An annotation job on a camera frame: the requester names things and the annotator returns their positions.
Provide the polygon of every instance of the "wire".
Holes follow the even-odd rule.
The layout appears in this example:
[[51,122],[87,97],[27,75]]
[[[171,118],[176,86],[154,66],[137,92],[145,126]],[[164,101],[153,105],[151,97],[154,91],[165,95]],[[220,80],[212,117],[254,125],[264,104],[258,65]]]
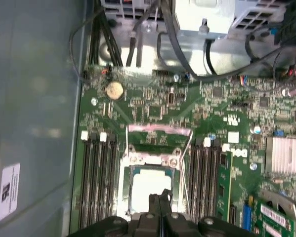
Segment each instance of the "wire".
[[95,19],[102,11],[104,10],[104,8],[100,7],[99,9],[97,9],[94,14],[89,17],[88,19],[86,19],[84,22],[82,22],[82,24],[77,27],[74,31],[71,32],[70,34],[70,38],[69,38],[69,53],[70,53],[70,60],[71,60],[71,63],[72,63],[72,66],[73,66],[73,70],[75,72],[75,74],[78,76],[79,80],[82,82],[82,83],[89,83],[89,80],[85,79],[83,76],[81,76],[81,74],[79,73],[79,70],[78,70],[78,67],[77,67],[77,64],[75,62],[75,59],[74,59],[74,55],[73,55],[73,38],[74,38],[74,35],[85,25],[87,25],[88,23],[90,23],[93,19]]
[[[100,6],[101,6],[101,1],[95,0],[95,7],[100,7]],[[123,66],[123,62],[122,62],[119,48],[117,46],[116,40],[115,40],[114,35],[110,29],[106,14],[104,12],[100,15],[100,27],[102,29],[102,32],[103,32],[103,35],[104,35],[113,65],[114,66]]]
[[115,51],[113,49],[113,45],[110,41],[110,38],[109,38],[109,35],[108,35],[108,32],[103,28],[103,35],[104,35],[104,38],[105,38],[105,41],[106,41],[106,44],[107,44],[107,48],[108,48],[108,52],[110,54],[110,58],[113,62],[113,65],[114,66],[118,66],[118,61],[117,61],[117,58],[116,58],[116,55],[115,55]]
[[224,74],[220,74],[220,75],[203,76],[203,77],[198,76],[197,74],[195,74],[195,72],[190,67],[189,62],[186,60],[185,55],[183,54],[182,49],[181,49],[181,47],[180,47],[180,45],[178,43],[175,28],[174,28],[174,25],[173,25],[172,16],[171,16],[171,13],[170,13],[170,10],[169,10],[169,5],[167,4],[167,2],[165,0],[161,0],[161,10],[163,12],[164,21],[165,21],[165,24],[166,24],[166,28],[167,28],[167,32],[168,32],[168,35],[169,35],[170,42],[172,44],[172,47],[174,49],[174,52],[175,52],[178,60],[180,61],[180,63],[184,67],[184,69],[186,71],[188,71],[192,75],[192,77],[197,81],[212,82],[214,80],[226,79],[227,77],[241,74],[242,72],[245,72],[247,70],[250,70],[250,69],[254,68],[259,63],[267,60],[268,58],[270,58],[272,56],[274,56],[275,54],[277,54],[281,50],[283,50],[283,48],[285,48],[285,43],[284,43],[279,48],[271,51],[270,53],[266,54],[265,56],[263,56],[262,58],[260,58],[260,59],[258,59],[256,61],[252,62],[251,64],[246,65],[244,67],[241,67],[239,69],[236,69],[234,71],[228,72],[228,73],[224,73]]
[[[167,65],[167,63],[165,62],[165,60],[162,58],[161,56],[161,36],[166,36],[168,35],[166,32],[160,32],[158,33],[158,37],[157,37],[157,57],[158,57],[158,60],[160,61],[160,63],[162,64],[162,66],[168,70],[168,71],[173,71],[173,69]],[[179,74],[181,76],[185,76],[185,73],[182,73],[182,72],[174,72],[176,74]]]
[[[294,70],[293,70],[293,72],[296,71],[296,49],[294,51],[295,51],[295,63],[294,63]],[[274,65],[273,65],[274,88],[268,89],[268,90],[259,90],[259,89],[256,89],[253,86],[248,86],[248,85],[246,85],[248,76],[240,76],[240,84],[242,86],[244,86],[244,87],[252,90],[252,91],[255,91],[255,92],[264,92],[264,93],[265,92],[273,92],[273,91],[280,90],[280,89],[286,87],[286,84],[289,83],[289,82],[291,82],[292,79],[294,78],[294,73],[292,73],[291,75],[289,75],[289,77],[286,80],[284,80],[284,81],[280,81],[279,79],[277,79],[275,77],[275,68],[276,68],[277,62],[278,62],[279,57],[280,57],[281,54],[282,54],[282,51],[280,51],[278,53],[278,55],[276,56],[276,58],[274,60]]]
[[[140,25],[149,18],[150,14],[152,13],[152,11],[154,11],[159,4],[159,0],[155,0],[151,6],[145,11],[145,13],[140,17],[140,19],[135,23],[132,32],[136,33],[140,27]],[[126,67],[130,67],[131,66],[131,62],[132,62],[132,58],[133,58],[133,54],[134,54],[134,49],[136,47],[136,38],[131,37],[130,38],[130,44],[129,44],[129,54],[127,57],[127,61],[126,61]]]
[[98,50],[100,43],[100,21],[93,21],[92,33],[91,33],[91,44],[89,49],[89,62],[98,64]]
[[[245,42],[245,49],[246,49],[247,55],[250,57],[252,62],[259,60],[259,58],[253,54],[252,49],[250,47],[251,37],[254,36],[254,34],[260,30],[269,29],[269,28],[273,28],[273,27],[279,27],[279,26],[281,26],[281,25],[280,24],[270,24],[270,25],[261,26],[255,30],[253,30],[252,32],[250,32],[247,35],[246,42]],[[263,61],[263,62],[261,62],[261,64],[264,65],[265,67],[267,67],[270,71],[273,71],[273,67],[269,63]]]
[[121,58],[120,51],[118,49],[118,45],[116,43],[116,40],[115,40],[114,35],[112,33],[112,30],[109,27],[108,20],[107,20],[107,17],[105,15],[105,13],[102,13],[102,14],[103,14],[103,17],[102,17],[101,20],[102,20],[103,32],[106,32],[106,34],[108,36],[108,39],[106,39],[106,42],[108,40],[108,42],[110,42],[110,44],[111,44],[111,46],[113,48],[113,54],[114,54],[114,57],[116,57],[116,60],[117,60],[116,66],[122,67],[123,66],[123,61],[122,61],[122,58]]
[[211,72],[212,75],[217,75],[215,69],[213,68],[212,64],[211,64],[211,44],[214,42],[214,40],[212,39],[207,39],[205,40],[205,57],[206,57],[206,62],[207,65],[209,67],[209,70]]

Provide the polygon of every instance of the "screw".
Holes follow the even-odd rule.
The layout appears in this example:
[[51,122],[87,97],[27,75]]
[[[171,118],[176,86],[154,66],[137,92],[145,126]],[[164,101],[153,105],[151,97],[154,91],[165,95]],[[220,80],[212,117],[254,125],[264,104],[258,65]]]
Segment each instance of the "screw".
[[137,162],[137,157],[130,157],[130,163],[134,164]]
[[93,106],[96,106],[97,103],[98,103],[98,100],[97,100],[95,97],[93,97],[93,98],[90,100],[90,103],[91,103]]
[[209,33],[209,27],[207,25],[201,25],[199,27],[198,33],[200,35],[207,35]]
[[121,220],[115,220],[113,223],[115,224],[115,225],[118,225],[118,224],[120,224],[122,221]]
[[251,163],[250,164],[250,170],[256,170],[257,169],[257,164],[256,163]]
[[177,218],[178,218],[178,214],[177,214],[177,213],[172,213],[172,214],[171,214],[171,217],[172,217],[173,219],[177,219]]
[[146,217],[147,217],[147,218],[149,218],[149,219],[152,219],[152,218],[154,217],[154,215],[153,215],[153,214],[150,214],[150,213],[148,213],[148,214],[146,215]]
[[172,167],[172,168],[175,168],[176,166],[177,166],[177,160],[176,159],[171,159],[170,161],[169,161],[169,165],[170,165],[170,167]]
[[208,225],[212,225],[213,224],[213,219],[211,218],[205,218],[205,223],[208,224]]
[[147,25],[146,31],[147,32],[151,32],[151,26],[150,26],[150,24]]
[[179,81],[179,75],[178,74],[174,74],[173,81],[174,82],[178,82]]

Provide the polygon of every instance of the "capacitor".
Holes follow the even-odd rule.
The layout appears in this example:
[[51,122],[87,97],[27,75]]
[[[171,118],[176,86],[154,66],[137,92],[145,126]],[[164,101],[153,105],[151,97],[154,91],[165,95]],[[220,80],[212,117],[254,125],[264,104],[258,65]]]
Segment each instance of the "capacitor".
[[287,92],[289,97],[293,97],[296,96],[296,89],[291,89]]
[[284,137],[285,133],[284,133],[284,130],[276,130],[274,132],[274,136],[276,137]]
[[173,75],[173,81],[174,81],[174,82],[178,82],[179,79],[180,79],[179,74],[174,74],[174,75]]
[[273,179],[273,183],[274,184],[283,184],[284,183],[284,180],[281,179],[281,178],[274,178]]
[[260,134],[262,131],[261,127],[259,125],[256,125],[256,124],[251,124],[250,126],[250,132],[252,134]]
[[174,87],[171,87],[168,94],[168,105],[174,104],[174,99],[175,99]]
[[208,134],[208,137],[213,141],[216,139],[216,134],[210,133],[210,134]]
[[282,95],[283,95],[283,96],[287,96],[287,90],[286,90],[286,89],[283,89],[283,90],[282,90]]
[[252,171],[257,170],[257,163],[251,163],[250,164],[250,170],[252,170]]
[[254,132],[254,134],[260,134],[261,133],[261,127],[260,126],[254,126],[253,132]]

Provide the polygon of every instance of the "white label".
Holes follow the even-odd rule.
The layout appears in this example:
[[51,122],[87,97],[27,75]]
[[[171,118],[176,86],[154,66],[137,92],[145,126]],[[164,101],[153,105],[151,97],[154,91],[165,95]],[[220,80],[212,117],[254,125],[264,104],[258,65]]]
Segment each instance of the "white label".
[[0,221],[17,208],[20,163],[5,167],[0,184]]
[[277,224],[280,224],[281,226],[286,228],[286,219],[268,208],[267,206],[261,205],[261,212],[268,218],[275,221]]
[[205,137],[203,142],[204,147],[211,147],[211,138]]
[[247,149],[243,149],[243,150],[236,149],[235,150],[234,148],[231,148],[230,151],[236,157],[248,157],[248,150]]
[[267,232],[269,232],[274,237],[282,237],[281,233],[273,229],[271,226],[265,223],[265,229]]
[[222,149],[223,152],[228,152],[228,151],[230,151],[230,144],[229,144],[229,143],[224,143],[224,144],[222,144],[221,149]]
[[107,133],[106,132],[101,132],[99,135],[99,141],[100,142],[106,142],[107,141]]
[[88,132],[87,131],[82,131],[81,132],[81,140],[82,141],[87,141],[88,140]]
[[229,126],[238,126],[240,123],[240,118],[237,115],[228,115],[228,117],[223,117],[224,122],[228,122]]

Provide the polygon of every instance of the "blue connector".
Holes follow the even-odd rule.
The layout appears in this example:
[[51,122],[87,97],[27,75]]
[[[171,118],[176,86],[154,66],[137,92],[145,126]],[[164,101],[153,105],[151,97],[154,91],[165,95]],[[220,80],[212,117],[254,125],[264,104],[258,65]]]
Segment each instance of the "blue connector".
[[191,75],[189,73],[185,73],[184,79],[185,81],[189,81],[191,79]]
[[284,130],[276,130],[274,132],[274,136],[276,137],[284,137],[285,133],[284,133]]
[[243,78],[243,85],[246,85],[246,83],[247,83],[247,80],[248,80],[248,76],[247,76],[247,75],[245,75],[245,76],[244,76],[244,78]]
[[208,137],[210,137],[210,139],[213,141],[216,139],[216,134],[210,133],[210,134],[208,134]]
[[252,209],[248,205],[243,206],[242,229],[251,230],[251,212]]
[[277,28],[271,28],[271,35],[276,35],[277,32],[278,32]]

